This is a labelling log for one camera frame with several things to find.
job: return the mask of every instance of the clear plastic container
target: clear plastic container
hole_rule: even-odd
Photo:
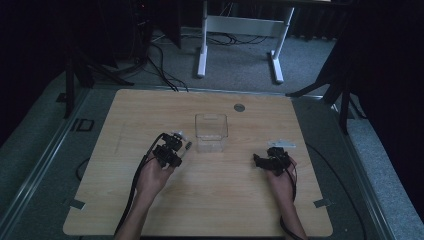
[[[227,115],[196,114],[197,151],[222,152],[228,138]]]

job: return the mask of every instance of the forearm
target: forearm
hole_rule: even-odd
[[[128,213],[127,218],[115,236],[115,240],[139,239],[147,213],[153,203],[152,197],[136,195],[133,206]]]
[[[302,227],[302,223],[300,222],[299,216],[297,215],[296,207],[294,206],[293,202],[286,201],[284,203],[280,203],[279,205],[281,217],[286,228],[301,239],[308,239],[305,230]]]

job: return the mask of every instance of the gray carpet floor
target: gray carpet floor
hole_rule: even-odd
[[[209,91],[261,92],[284,94],[299,90],[316,79],[325,59],[334,46],[333,41],[288,38],[280,57],[285,76],[283,84],[273,80],[269,65],[270,50],[276,39],[265,39],[259,44],[235,46],[209,45],[206,76],[196,77],[200,39],[192,37],[183,39],[182,49],[177,49],[166,39],[154,43],[164,53],[163,68],[187,84],[190,91],[206,89]],[[252,37],[241,37],[247,40]],[[158,65],[160,52],[150,48],[150,56]],[[129,65],[121,61],[120,66]],[[148,65],[140,72],[123,76],[134,82],[133,88],[164,88],[166,85],[159,77],[150,73]],[[9,239],[78,239],[79,236],[66,236],[62,226],[69,206],[64,204],[72,199],[79,186],[75,176],[78,165],[90,157],[103,121],[107,116],[113,96],[119,88],[110,80],[97,79],[92,90],[75,116],[79,119],[95,121],[91,132],[67,130],[64,140],[53,157],[46,174],[38,185],[31,201],[17,221]],[[317,89],[311,95],[323,95],[326,87]],[[52,81],[44,94],[34,104],[20,127],[13,133],[0,149],[0,211],[5,214],[25,178],[43,155],[55,131],[64,120],[64,104],[55,100],[64,91],[64,75]],[[326,239],[363,239],[366,232],[368,239],[379,239],[370,217],[367,204],[355,179],[353,161],[350,154],[350,139],[341,133],[337,124],[337,112],[324,104],[319,98],[302,97],[294,99],[293,104],[305,141],[317,149],[326,158],[338,176],[331,171],[322,157],[312,148],[308,148],[323,196],[333,202],[327,207],[334,232]],[[107,236],[84,236],[83,239],[111,239]]]

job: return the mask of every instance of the person's right hand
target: person's right hand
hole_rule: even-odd
[[[272,171],[265,170],[268,182],[271,185],[272,193],[280,204],[287,201],[293,202],[293,186],[288,174],[291,174],[292,179],[296,181],[296,176],[293,174],[296,162],[289,157],[292,164],[288,167],[288,171],[283,172],[280,176],[275,176]]]

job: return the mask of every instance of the person's left hand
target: person's left hand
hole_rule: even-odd
[[[137,195],[143,195],[153,201],[156,195],[163,189],[175,167],[162,169],[153,153],[147,157],[147,163],[140,171],[137,182]]]

